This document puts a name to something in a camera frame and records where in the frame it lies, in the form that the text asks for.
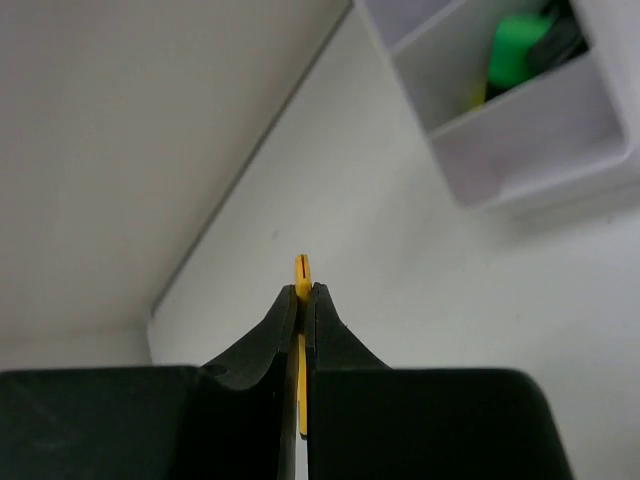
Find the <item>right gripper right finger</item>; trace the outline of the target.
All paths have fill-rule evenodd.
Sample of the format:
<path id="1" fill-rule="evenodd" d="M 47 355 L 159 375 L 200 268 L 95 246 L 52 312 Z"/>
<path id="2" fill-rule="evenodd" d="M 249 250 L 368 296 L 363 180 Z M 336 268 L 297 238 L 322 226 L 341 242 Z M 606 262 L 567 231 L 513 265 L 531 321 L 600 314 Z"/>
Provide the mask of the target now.
<path id="1" fill-rule="evenodd" d="M 306 314 L 312 479 L 569 479 L 549 403 L 507 368 L 394 369 L 316 284 Z"/>

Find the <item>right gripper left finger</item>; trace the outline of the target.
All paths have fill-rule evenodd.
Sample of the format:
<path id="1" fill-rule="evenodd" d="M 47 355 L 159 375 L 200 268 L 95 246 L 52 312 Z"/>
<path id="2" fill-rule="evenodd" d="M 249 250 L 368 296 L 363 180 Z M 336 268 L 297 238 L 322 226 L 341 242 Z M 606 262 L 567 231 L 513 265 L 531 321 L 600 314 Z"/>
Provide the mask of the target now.
<path id="1" fill-rule="evenodd" d="M 297 297 L 200 365 L 5 371 L 5 479 L 291 479 Z"/>

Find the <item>yellow utility knife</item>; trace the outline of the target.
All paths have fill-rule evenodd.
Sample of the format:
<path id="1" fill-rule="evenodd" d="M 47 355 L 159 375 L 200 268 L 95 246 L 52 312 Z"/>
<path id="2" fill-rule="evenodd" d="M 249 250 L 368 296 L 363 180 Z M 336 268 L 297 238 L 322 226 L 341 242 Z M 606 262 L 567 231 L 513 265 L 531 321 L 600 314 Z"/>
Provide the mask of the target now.
<path id="1" fill-rule="evenodd" d="M 297 407 L 298 428 L 303 440 L 308 434 L 308 400 L 307 400 L 307 360 L 305 319 L 307 307 L 311 297 L 312 278 L 309 259 L 306 254 L 300 254 L 295 259 L 294 287 L 297 296 L 297 347 L 298 347 L 298 376 L 297 376 Z"/>

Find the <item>yellow highlighter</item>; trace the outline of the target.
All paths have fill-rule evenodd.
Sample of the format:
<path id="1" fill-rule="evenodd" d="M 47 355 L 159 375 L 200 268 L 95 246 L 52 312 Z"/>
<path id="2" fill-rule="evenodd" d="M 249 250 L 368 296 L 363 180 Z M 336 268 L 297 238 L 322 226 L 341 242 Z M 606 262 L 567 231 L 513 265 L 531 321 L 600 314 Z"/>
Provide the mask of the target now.
<path id="1" fill-rule="evenodd" d="M 487 85 L 485 83 L 478 83 L 473 87 L 469 101 L 470 110 L 480 108 L 485 103 L 486 87 Z"/>

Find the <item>green highlighter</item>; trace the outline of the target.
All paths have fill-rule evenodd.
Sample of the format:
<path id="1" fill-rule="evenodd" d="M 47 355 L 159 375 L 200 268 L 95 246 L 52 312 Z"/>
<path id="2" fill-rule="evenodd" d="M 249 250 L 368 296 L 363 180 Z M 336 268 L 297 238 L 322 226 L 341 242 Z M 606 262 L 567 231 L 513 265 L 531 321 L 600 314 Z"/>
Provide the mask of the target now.
<path id="1" fill-rule="evenodd" d="M 534 77 L 527 63 L 527 55 L 551 25 L 549 17 L 532 13 L 508 15 L 499 22 L 490 51 L 487 100 Z"/>

